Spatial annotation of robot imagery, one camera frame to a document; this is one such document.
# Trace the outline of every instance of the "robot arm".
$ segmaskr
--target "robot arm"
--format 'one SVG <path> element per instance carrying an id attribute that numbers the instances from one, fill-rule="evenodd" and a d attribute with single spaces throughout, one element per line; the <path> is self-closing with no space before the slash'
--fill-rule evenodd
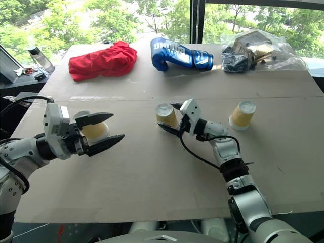
<path id="1" fill-rule="evenodd" d="M 209 141 L 217 160 L 215 167 L 222 173 L 231 196 L 228 205 L 240 233 L 248 233 L 253 242 L 311 242 L 287 223 L 273 219 L 266 198 L 240 156 L 237 140 L 227 135 L 228 129 L 224 125 L 201 119 L 201 110 L 194 99 L 171 105 L 183 115 L 180 129 L 175 130 L 163 123 L 159 125 L 180 139 L 184 132 L 188 132 L 196 135 L 199 141 Z"/>
<path id="2" fill-rule="evenodd" d="M 93 156 L 111 148 L 125 136 L 110 136 L 89 146 L 81 135 L 83 126 L 103 122 L 111 116 L 111 113 L 95 113 L 70 124 L 66 107 L 48 103 L 43 121 L 45 133 L 0 142 L 0 243 L 12 240 L 15 211 L 21 196 L 29 189 L 28 178 L 35 170 L 55 158 L 65 160 L 73 154 Z"/>

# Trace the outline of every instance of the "table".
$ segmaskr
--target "table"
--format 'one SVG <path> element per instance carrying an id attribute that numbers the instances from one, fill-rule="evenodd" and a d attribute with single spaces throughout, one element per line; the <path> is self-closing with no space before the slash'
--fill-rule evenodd
<path id="1" fill-rule="evenodd" d="M 239 101 L 252 100 L 257 111 L 243 132 L 230 128 L 241 143 L 250 173 L 274 213 L 324 210 L 321 185 L 324 97 L 307 71 L 269 71 L 227 75 L 170 65 L 158 72 L 150 62 L 149 42 L 132 44 L 138 60 L 122 77 L 72 81 L 71 56 L 105 48 L 72 46 L 41 95 L 65 105 L 70 116 L 80 110 L 107 111 L 111 134 L 125 138 L 92 158 L 53 160 L 30 177 L 18 222 L 91 223 L 229 217 L 222 175 L 188 154 L 175 136 L 158 129 L 154 109 L 164 102 L 195 98 L 203 118 L 228 125 Z M 189 45 L 207 50 L 220 64 L 217 45 Z M 43 131 L 45 105 L 34 103 L 13 137 Z M 209 144 L 185 136 L 187 146 L 214 161 Z"/>

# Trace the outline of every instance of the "clear plastic bag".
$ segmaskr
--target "clear plastic bag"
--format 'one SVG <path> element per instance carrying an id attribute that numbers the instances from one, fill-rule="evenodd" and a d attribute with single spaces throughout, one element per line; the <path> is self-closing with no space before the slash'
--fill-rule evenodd
<path id="1" fill-rule="evenodd" d="M 307 70 L 284 37 L 252 29 L 221 36 L 222 69 L 225 72 Z"/>

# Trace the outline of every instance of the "red cloth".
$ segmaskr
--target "red cloth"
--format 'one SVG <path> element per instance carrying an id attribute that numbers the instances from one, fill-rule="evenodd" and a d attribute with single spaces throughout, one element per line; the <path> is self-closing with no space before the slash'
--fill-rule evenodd
<path id="1" fill-rule="evenodd" d="M 103 76 L 122 76 L 129 73 L 136 61 L 137 51 L 121 40 L 105 50 L 71 57 L 69 73 L 74 81 Z"/>

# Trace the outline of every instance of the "floor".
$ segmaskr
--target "floor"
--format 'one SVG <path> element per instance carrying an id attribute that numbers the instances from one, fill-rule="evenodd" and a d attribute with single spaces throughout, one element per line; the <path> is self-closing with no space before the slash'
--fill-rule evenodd
<path id="1" fill-rule="evenodd" d="M 306 237 L 310 237 L 324 229 L 324 211 L 277 215 L 275 218 L 289 223 Z M 194 220 L 200 229 L 200 220 Z M 226 219 L 232 240 L 235 229 L 231 219 Z M 93 236 L 107 239 L 121 234 L 126 234 L 130 223 L 107 224 L 28 224 L 15 223 L 13 227 L 15 243 L 87 243 Z M 168 230 L 196 232 L 190 220 L 169 221 Z"/>

